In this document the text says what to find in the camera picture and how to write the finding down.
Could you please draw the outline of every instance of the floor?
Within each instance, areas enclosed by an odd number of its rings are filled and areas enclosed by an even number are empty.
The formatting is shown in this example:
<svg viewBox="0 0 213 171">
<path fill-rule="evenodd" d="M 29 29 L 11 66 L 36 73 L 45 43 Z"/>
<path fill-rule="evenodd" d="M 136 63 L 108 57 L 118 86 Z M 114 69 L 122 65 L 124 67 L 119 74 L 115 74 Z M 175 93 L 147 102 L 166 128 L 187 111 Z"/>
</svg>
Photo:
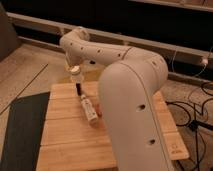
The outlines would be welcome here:
<svg viewBox="0 0 213 171">
<path fill-rule="evenodd" d="M 7 125 L 10 102 L 16 97 L 28 96 L 47 92 L 53 83 L 67 80 L 69 75 L 64 67 L 64 54 L 42 49 L 39 47 L 23 44 L 13 54 L 0 63 L 0 154 L 3 148 L 4 135 Z M 90 72 L 102 66 L 86 65 L 86 71 Z M 188 95 L 196 87 L 168 80 L 161 91 L 167 101 L 188 101 Z M 205 95 L 200 89 L 193 92 L 190 99 L 197 103 L 202 103 L 209 96 Z M 208 123 L 213 124 L 213 101 L 207 103 L 206 108 L 209 112 Z M 169 107 L 177 123 L 183 123 L 187 117 L 183 110 Z M 195 160 L 194 133 L 186 127 L 179 127 L 182 137 L 190 151 L 192 160 Z M 208 171 L 213 167 L 213 132 L 199 129 L 206 143 L 206 154 L 201 162 L 201 170 Z M 203 143 L 199 138 L 199 151 L 203 152 Z M 185 170 L 192 170 L 193 161 L 184 160 L 181 164 Z M 181 170 L 177 163 L 174 163 L 176 170 Z"/>
</svg>

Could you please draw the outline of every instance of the black wall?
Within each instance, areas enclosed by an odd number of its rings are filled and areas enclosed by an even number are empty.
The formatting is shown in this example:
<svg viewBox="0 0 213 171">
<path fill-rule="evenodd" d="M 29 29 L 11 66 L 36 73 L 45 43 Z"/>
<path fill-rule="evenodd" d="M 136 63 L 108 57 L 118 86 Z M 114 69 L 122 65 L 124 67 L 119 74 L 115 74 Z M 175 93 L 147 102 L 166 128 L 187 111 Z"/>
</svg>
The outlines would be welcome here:
<svg viewBox="0 0 213 171">
<path fill-rule="evenodd" d="M 213 13 L 128 0 L 0 0 L 9 12 L 209 50 Z"/>
</svg>

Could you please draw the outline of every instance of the black mat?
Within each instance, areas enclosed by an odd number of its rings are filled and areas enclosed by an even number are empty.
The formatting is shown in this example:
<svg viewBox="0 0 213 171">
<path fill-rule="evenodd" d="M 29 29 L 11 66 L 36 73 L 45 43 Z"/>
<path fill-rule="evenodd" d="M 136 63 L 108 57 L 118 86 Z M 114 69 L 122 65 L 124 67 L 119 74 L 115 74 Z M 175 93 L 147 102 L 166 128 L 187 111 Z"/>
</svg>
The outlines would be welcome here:
<svg viewBox="0 0 213 171">
<path fill-rule="evenodd" d="M 49 93 L 28 96 L 12 102 L 0 171 L 34 171 Z"/>
</svg>

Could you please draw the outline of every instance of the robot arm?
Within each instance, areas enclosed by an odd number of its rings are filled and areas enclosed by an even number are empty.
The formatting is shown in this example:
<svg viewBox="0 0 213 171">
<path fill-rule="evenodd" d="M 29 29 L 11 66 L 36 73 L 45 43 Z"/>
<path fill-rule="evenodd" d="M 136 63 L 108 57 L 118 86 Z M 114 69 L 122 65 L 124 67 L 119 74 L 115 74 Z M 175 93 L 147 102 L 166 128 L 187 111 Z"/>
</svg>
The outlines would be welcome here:
<svg viewBox="0 0 213 171">
<path fill-rule="evenodd" d="M 88 40 L 86 29 L 78 27 L 60 45 L 70 66 L 85 59 L 109 65 L 99 80 L 99 99 L 119 170 L 174 170 L 152 100 L 167 79 L 164 59 L 151 51 Z"/>
</svg>

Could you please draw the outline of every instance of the wooden platform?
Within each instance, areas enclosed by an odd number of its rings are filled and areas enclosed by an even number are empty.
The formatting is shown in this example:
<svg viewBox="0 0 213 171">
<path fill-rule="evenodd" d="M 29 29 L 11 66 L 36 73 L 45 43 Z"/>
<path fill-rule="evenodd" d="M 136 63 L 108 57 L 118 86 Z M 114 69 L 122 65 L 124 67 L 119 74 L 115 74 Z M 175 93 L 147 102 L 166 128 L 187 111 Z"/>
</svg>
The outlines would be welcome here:
<svg viewBox="0 0 213 171">
<path fill-rule="evenodd" d="M 98 103 L 97 82 L 83 84 L 83 90 Z M 188 151 L 160 92 L 155 108 L 171 160 L 186 159 Z M 116 167 L 110 140 L 100 119 L 91 127 L 81 108 L 73 84 L 55 84 L 43 130 L 37 171 L 95 170 Z"/>
</svg>

